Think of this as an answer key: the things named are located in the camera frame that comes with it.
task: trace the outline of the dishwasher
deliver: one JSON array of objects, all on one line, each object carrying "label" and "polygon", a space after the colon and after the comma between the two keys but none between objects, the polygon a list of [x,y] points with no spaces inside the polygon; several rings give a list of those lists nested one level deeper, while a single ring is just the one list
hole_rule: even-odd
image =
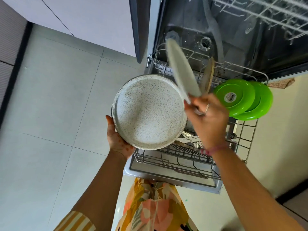
[{"label": "dishwasher", "polygon": [[[240,78],[267,84],[308,71],[308,5],[305,0],[151,0],[144,73],[174,81],[167,38],[177,41],[199,82],[211,57],[211,89]],[[232,117],[225,138],[247,163],[258,120]],[[196,135],[190,122],[185,132]],[[219,194],[222,181],[212,157],[194,143],[155,151],[137,149],[124,174]]]}]

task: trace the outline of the hand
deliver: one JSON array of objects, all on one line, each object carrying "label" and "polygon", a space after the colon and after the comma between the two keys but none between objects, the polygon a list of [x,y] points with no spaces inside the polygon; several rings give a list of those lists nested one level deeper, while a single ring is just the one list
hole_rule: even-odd
[{"label": "hand", "polygon": [[[206,94],[198,98],[190,96],[190,99],[191,105],[184,101],[185,112],[201,139],[204,148],[210,149],[224,144],[229,111],[214,94]],[[198,107],[200,112],[206,114],[196,114],[196,107]]]},{"label": "hand", "polygon": [[125,142],[119,133],[115,131],[115,125],[113,123],[112,117],[106,115],[106,119],[108,122],[107,140],[109,143],[110,152],[120,153],[124,156],[125,160],[127,160],[133,154],[136,148]]}]

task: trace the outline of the forearm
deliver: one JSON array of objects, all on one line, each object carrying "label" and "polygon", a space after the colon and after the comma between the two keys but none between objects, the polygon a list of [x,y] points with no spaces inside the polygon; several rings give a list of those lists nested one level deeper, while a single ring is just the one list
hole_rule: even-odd
[{"label": "forearm", "polygon": [[245,230],[303,230],[231,149],[215,152],[213,159]]},{"label": "forearm", "polygon": [[123,155],[109,152],[95,178],[72,208],[88,217],[97,230],[111,229],[125,163]]}]

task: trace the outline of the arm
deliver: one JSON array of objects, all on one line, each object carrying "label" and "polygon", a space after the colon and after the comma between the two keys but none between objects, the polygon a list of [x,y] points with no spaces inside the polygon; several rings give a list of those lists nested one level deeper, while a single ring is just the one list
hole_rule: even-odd
[{"label": "arm", "polygon": [[[195,106],[185,103],[185,111],[206,149],[225,143],[229,112],[213,94],[191,97],[192,104],[205,116],[198,116]],[[283,210],[246,165],[228,147],[213,153],[225,189],[245,230],[304,230]]]},{"label": "arm", "polygon": [[135,148],[127,144],[118,133],[110,116],[107,139],[110,151],[95,178],[72,208],[83,213],[97,230],[110,231],[122,181],[123,169]]}]

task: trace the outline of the floral dress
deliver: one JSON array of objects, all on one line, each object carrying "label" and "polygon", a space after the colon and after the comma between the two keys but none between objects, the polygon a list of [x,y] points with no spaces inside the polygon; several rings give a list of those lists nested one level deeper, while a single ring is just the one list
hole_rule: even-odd
[{"label": "floral dress", "polygon": [[[80,218],[68,221],[67,217],[71,213]],[[83,214],[72,211],[55,229],[55,231],[66,230],[88,231],[95,230],[95,226]],[[127,195],[123,216],[115,231],[154,230],[197,231],[198,229],[188,216],[174,185],[136,178]]]}]

